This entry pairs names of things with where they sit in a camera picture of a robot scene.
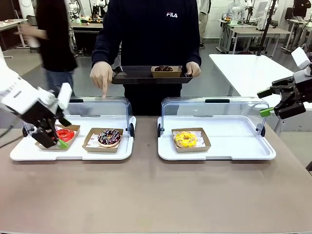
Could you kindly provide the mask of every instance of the black tray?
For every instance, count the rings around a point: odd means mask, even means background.
[[[185,84],[193,77],[186,76],[186,71],[182,68],[180,77],[176,78],[154,78],[151,72],[152,66],[120,66],[113,71],[113,84]]]

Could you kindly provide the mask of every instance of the person's right hand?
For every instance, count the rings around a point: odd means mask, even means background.
[[[112,77],[113,70],[111,65],[109,65],[107,62],[97,62],[93,66],[90,78],[97,88],[102,89],[103,98],[106,97],[108,85],[112,83]]]

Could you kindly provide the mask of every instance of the blue jeans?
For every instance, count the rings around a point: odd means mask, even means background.
[[[74,71],[71,72],[52,72],[45,70],[45,75],[48,83],[49,90],[54,91],[54,95],[57,98],[63,83],[69,83],[72,87],[72,97],[75,96],[74,93],[74,81],[73,81]]]

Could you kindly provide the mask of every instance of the beige pants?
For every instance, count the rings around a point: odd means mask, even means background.
[[[200,35],[200,42],[203,41],[203,37],[206,31],[207,21],[208,21],[208,15],[200,12],[199,13],[199,35]]]

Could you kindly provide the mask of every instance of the yellow frosted donut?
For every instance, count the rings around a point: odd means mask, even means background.
[[[190,132],[179,132],[175,136],[175,143],[180,148],[193,148],[196,146],[197,137]]]

